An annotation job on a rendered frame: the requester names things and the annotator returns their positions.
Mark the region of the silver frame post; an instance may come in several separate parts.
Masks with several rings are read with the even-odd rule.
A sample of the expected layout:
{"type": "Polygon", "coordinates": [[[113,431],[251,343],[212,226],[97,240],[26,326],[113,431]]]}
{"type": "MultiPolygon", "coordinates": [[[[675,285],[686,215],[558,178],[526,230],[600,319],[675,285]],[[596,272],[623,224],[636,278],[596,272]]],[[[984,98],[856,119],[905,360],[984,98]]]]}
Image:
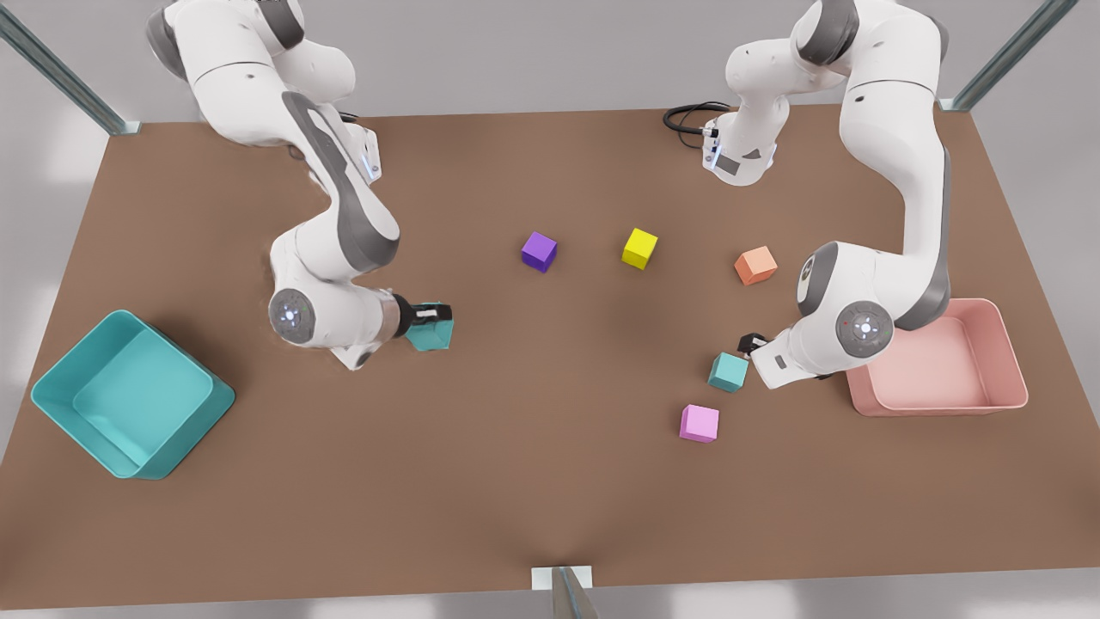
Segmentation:
{"type": "Polygon", "coordinates": [[[1068,15],[1080,0],[1042,0],[1010,38],[988,59],[963,89],[950,98],[941,98],[942,111],[969,113],[991,90],[1005,78],[1018,63],[1032,51],[1042,38],[1068,15]]]}
{"type": "Polygon", "coordinates": [[[75,71],[64,63],[42,40],[28,27],[19,16],[0,3],[0,38],[16,54],[34,67],[68,101],[78,106],[86,117],[91,118],[109,136],[134,136],[141,122],[127,121],[107,106],[75,71]]]}
{"type": "Polygon", "coordinates": [[[592,567],[534,567],[530,577],[534,592],[553,595],[553,619],[600,619],[588,596],[592,567]]]}

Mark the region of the purple cube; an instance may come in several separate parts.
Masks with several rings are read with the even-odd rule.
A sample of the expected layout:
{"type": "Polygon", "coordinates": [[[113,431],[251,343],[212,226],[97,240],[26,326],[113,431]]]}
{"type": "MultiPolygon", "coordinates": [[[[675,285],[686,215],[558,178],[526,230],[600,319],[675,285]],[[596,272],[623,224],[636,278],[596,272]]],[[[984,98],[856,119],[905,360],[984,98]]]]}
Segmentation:
{"type": "Polygon", "coordinates": [[[525,244],[522,244],[520,259],[528,267],[534,267],[535,270],[546,273],[546,270],[549,270],[551,264],[553,264],[557,251],[558,243],[554,239],[534,231],[525,244]]]}

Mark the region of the pink plastic bin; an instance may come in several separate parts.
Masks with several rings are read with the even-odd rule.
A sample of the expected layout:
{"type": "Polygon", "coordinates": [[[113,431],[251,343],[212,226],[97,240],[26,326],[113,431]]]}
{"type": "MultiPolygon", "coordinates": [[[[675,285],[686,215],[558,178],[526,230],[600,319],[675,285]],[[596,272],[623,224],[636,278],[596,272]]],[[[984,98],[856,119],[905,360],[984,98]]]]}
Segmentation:
{"type": "Polygon", "coordinates": [[[883,355],[846,377],[865,418],[978,416],[1028,404],[1005,320],[985,298],[952,298],[937,320],[899,330],[883,355]]]}

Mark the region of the teal cube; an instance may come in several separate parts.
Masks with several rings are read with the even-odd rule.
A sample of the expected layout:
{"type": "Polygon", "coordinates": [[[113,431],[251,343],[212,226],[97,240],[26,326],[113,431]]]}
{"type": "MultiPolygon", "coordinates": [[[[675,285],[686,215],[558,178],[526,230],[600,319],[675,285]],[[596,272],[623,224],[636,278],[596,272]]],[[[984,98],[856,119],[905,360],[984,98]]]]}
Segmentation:
{"type": "Polygon", "coordinates": [[[743,385],[749,368],[749,361],[727,352],[712,361],[707,384],[725,393],[737,393],[743,385]]]}
{"type": "Polygon", "coordinates": [[[421,352],[447,350],[450,349],[453,328],[455,328],[454,317],[452,322],[436,322],[431,325],[410,328],[405,338],[413,342],[413,347],[421,352]]]}

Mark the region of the orange cube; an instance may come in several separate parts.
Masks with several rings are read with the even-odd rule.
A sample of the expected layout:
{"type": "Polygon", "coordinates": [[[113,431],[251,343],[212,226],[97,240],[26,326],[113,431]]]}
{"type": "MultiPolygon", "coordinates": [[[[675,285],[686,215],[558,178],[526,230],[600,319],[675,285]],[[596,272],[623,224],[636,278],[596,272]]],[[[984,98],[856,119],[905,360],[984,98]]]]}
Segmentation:
{"type": "Polygon", "coordinates": [[[754,285],[769,279],[778,269],[778,263],[771,251],[761,246],[743,252],[735,262],[735,269],[743,285],[754,285]]]}

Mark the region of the pink cube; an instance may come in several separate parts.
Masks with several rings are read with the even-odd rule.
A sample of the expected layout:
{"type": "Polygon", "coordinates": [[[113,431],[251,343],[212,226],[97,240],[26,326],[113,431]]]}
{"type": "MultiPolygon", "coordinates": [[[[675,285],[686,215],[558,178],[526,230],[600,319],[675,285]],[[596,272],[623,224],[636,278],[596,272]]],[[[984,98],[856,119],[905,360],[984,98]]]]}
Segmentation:
{"type": "Polygon", "coordinates": [[[682,411],[679,436],[710,443],[718,438],[721,412],[702,405],[688,405],[682,411]]]}

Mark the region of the yellow cube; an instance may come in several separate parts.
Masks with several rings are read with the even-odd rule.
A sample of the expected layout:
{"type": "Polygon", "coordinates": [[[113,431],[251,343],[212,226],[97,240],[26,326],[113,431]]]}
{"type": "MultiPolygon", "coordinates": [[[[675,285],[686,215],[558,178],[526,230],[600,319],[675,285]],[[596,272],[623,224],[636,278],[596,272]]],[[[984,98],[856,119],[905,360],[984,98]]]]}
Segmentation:
{"type": "Polygon", "coordinates": [[[632,228],[630,236],[622,248],[622,262],[645,270],[653,255],[657,244],[657,236],[649,234],[644,229],[632,228]]]}

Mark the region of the teal plastic bin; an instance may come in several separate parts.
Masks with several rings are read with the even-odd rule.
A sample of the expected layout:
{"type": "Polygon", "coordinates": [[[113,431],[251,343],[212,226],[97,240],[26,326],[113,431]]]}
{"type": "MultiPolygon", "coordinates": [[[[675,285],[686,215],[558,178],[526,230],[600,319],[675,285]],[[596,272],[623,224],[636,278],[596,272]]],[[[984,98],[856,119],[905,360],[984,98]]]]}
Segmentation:
{"type": "Polygon", "coordinates": [[[43,373],[31,400],[116,478],[160,480],[223,418],[235,391],[119,309],[43,373]]]}

